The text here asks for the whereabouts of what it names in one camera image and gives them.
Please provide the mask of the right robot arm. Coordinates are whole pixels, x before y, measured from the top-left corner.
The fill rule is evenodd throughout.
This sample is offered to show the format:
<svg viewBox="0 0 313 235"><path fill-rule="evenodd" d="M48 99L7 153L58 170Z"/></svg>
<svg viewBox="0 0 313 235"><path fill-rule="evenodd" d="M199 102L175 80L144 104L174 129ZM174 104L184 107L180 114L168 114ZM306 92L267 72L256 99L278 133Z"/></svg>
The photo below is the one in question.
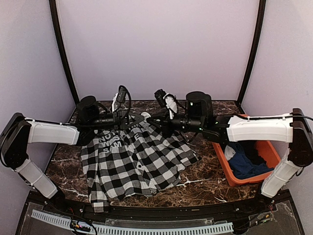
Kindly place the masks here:
<svg viewBox="0 0 313 235"><path fill-rule="evenodd" d="M313 133L308 117L301 109L276 116L244 117L239 114L213 114L211 96L200 91L186 95L184 113L178 112L180 103L164 90L155 98L167 110L147 118L147 122L165 135L174 131L201 133L207 140L226 145L238 141L281 141L289 144L288 151L263 181L260 194L250 200L250 209L261 212L283 185L296 173L313 162Z"/></svg>

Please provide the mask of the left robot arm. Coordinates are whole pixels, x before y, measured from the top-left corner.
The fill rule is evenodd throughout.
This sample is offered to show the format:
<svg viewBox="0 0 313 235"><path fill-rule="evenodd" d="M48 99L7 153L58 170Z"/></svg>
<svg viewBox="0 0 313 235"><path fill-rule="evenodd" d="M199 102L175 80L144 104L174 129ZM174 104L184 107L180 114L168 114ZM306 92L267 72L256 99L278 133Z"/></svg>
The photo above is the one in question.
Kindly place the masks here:
<svg viewBox="0 0 313 235"><path fill-rule="evenodd" d="M0 135L1 163L49 199L56 212L66 213L69 203L64 193L30 160L27 146L38 142L86 146L95 138L96 130L126 130L144 120L142 115L118 110L116 104L111 113L100 113L101 107L94 96L84 97L76 106L75 124L37 121L15 113Z"/></svg>

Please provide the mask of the black white plaid shirt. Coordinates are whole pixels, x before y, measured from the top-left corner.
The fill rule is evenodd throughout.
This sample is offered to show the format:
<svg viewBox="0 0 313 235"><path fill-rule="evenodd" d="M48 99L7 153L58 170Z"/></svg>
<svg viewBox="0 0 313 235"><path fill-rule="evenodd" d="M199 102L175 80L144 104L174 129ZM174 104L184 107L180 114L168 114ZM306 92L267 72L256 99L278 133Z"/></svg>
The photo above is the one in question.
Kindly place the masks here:
<svg viewBox="0 0 313 235"><path fill-rule="evenodd" d="M180 173L201 157L175 132L142 121L127 130L101 130L81 149L89 202L95 213L108 212L111 201L151 197L176 186Z"/></svg>

